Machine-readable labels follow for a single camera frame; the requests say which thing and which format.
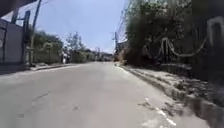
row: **painted marking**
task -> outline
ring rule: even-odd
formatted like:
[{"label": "painted marking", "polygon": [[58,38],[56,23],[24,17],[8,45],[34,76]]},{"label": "painted marking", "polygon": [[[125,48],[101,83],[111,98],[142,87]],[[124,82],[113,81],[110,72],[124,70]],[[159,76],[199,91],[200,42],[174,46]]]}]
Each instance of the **painted marking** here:
[{"label": "painted marking", "polygon": [[177,126],[177,124],[173,120],[169,119],[161,109],[156,108],[156,111],[158,114],[162,115],[170,125]]}]

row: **sky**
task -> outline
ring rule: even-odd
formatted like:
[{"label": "sky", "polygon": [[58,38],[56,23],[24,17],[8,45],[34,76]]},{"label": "sky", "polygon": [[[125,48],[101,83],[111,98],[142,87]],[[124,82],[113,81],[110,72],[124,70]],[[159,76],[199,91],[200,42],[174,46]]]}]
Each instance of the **sky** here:
[{"label": "sky", "polygon": [[[126,0],[43,0],[37,21],[37,29],[58,35],[64,42],[69,33],[78,32],[86,47],[104,52],[114,50],[114,32],[119,26]],[[20,16],[32,10],[36,3],[20,10]],[[10,19],[11,14],[3,19]]]}]

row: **road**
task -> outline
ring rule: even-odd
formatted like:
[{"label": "road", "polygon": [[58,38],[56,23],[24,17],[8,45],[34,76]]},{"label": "road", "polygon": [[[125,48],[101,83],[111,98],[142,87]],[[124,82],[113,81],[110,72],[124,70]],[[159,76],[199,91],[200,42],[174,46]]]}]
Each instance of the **road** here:
[{"label": "road", "polygon": [[113,63],[0,76],[1,128],[209,128],[181,106]]}]

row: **vegetation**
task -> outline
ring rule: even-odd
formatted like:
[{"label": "vegetation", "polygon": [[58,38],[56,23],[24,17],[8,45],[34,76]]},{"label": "vegetation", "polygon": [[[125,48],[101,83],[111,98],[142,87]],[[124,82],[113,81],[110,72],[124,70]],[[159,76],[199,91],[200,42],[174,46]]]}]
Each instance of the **vegetation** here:
[{"label": "vegetation", "polygon": [[59,63],[61,62],[63,42],[55,35],[44,31],[37,31],[34,39],[35,63]]}]

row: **curb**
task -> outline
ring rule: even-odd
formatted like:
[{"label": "curb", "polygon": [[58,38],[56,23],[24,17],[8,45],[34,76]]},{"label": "curb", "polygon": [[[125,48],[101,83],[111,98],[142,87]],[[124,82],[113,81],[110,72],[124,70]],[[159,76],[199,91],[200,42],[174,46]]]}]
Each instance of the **curb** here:
[{"label": "curb", "polygon": [[224,108],[204,99],[196,98],[193,95],[187,95],[185,92],[180,91],[172,86],[168,86],[165,83],[159,83],[155,78],[150,78],[150,76],[144,75],[138,71],[131,70],[125,66],[120,67],[144,80],[150,85],[160,89],[167,96],[173,98],[174,100],[183,102],[184,105],[189,107],[196,116],[206,120],[211,128],[224,128]]},{"label": "curb", "polygon": [[55,66],[49,66],[49,67],[40,67],[36,69],[31,69],[32,71],[40,71],[40,70],[47,70],[47,69],[54,69],[54,68],[62,68],[62,67],[67,67],[69,65],[55,65]]}]

